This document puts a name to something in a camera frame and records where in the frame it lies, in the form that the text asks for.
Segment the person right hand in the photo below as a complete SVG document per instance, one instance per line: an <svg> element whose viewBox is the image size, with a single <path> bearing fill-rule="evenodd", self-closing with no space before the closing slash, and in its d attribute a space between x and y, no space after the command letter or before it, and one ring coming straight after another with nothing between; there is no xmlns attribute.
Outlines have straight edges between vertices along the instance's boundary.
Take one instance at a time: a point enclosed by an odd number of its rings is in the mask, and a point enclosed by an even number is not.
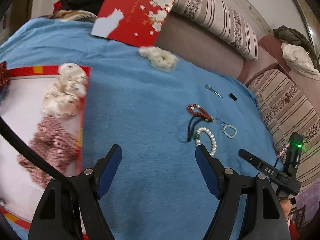
<svg viewBox="0 0 320 240"><path fill-rule="evenodd" d="M284 216L285 216L286 220L288 221L289 214L290 214L290 211L292 208L292 203L289 199L281 199L279 202L280 202L281 208L284 212Z"/></svg>

